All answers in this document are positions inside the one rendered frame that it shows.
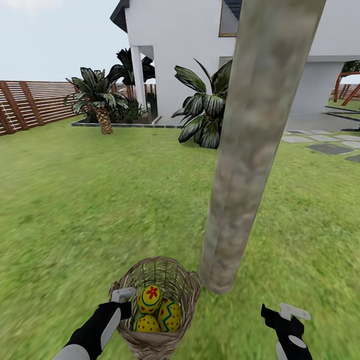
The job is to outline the easter egg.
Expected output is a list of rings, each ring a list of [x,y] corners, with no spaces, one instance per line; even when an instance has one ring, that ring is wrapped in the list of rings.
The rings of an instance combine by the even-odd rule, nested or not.
[[[158,322],[159,330],[163,333],[175,333],[182,318],[180,305],[168,299],[160,303],[159,309],[153,315]]]
[[[139,314],[135,317],[135,324],[133,326],[135,332],[160,332],[160,327],[154,314]]]
[[[153,315],[159,309],[163,298],[162,289],[158,285],[152,283],[147,285],[136,298],[139,314]]]

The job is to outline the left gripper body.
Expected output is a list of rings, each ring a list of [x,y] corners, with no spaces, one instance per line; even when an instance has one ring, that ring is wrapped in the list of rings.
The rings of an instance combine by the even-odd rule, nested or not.
[[[115,305],[117,307],[120,307],[120,311],[121,311],[120,320],[126,320],[126,319],[131,318],[131,316],[132,316],[132,306],[133,306],[132,301],[124,302],[124,303],[116,303]]]

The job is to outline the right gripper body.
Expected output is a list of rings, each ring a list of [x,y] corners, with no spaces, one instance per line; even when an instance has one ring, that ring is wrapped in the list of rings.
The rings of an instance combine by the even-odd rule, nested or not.
[[[276,312],[271,309],[266,309],[265,323],[268,327],[273,328],[278,333],[278,329],[282,326],[288,326],[292,328],[296,333],[302,336],[302,323],[295,319],[294,317],[291,320],[281,317],[279,312]]]

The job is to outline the wicker basket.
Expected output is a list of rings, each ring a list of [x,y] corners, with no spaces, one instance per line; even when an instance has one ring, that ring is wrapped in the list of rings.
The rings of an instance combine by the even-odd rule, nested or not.
[[[129,288],[134,288],[139,281],[142,281],[143,287],[141,290],[147,287],[149,280],[146,278],[145,265],[150,263],[164,263],[162,265],[163,272],[163,289],[168,289],[169,285],[171,290],[168,300],[174,301],[179,304],[181,309],[181,321],[176,332],[137,332],[133,331],[135,325],[135,317],[139,315],[137,305],[131,307],[131,318],[123,319],[117,326],[118,333],[127,343],[132,354],[136,357],[136,360],[168,360],[174,353],[178,344],[182,341],[183,336],[190,329],[192,321],[194,319],[196,303],[202,292],[201,281],[199,274],[196,271],[188,272],[179,261],[172,257],[166,258],[163,256],[154,256],[140,260],[136,264],[132,265],[129,271],[118,281],[113,282],[109,286],[108,297],[112,297],[113,291]],[[168,280],[170,274],[170,266],[173,265],[172,272],[174,278]],[[135,272],[136,271],[136,272]],[[141,272],[140,272],[141,271]],[[140,272],[139,274],[137,272]],[[137,275],[138,274],[138,275]],[[136,277],[137,275],[137,277]],[[136,277],[136,278],[135,278]],[[179,294],[175,296],[175,289],[178,281],[181,282],[181,288]],[[188,284],[188,286],[187,286]],[[132,297],[121,298],[122,303],[130,302]]]

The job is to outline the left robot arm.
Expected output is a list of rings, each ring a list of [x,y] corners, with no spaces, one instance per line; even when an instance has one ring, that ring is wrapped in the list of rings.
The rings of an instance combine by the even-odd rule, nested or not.
[[[121,320],[132,316],[133,302],[121,303],[122,298],[134,298],[136,287],[114,290],[110,301],[102,303],[93,316],[75,330],[69,342],[52,360],[96,360],[113,336]]]

